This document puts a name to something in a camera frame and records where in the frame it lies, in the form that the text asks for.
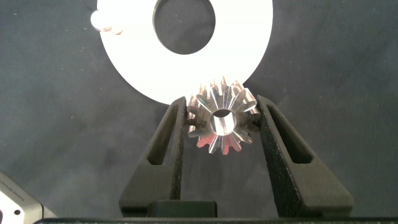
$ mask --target dark gray background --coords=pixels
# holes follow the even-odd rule
[[[167,109],[115,70],[95,9],[0,2],[0,169],[62,217],[121,216],[118,198]],[[274,1],[271,40],[245,83],[352,193],[356,217],[398,214],[397,24],[398,1]],[[221,217],[276,217],[254,140],[222,156],[189,139],[182,198],[214,199]]]

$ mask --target white ring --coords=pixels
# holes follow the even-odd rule
[[[153,25],[156,3],[98,0],[97,5],[100,11],[118,12],[115,20],[122,34],[102,32],[101,38],[118,72],[144,95],[171,104],[214,77],[243,83],[259,65],[271,34],[271,0],[211,0],[216,16],[213,37],[189,55],[173,53],[158,40]]]

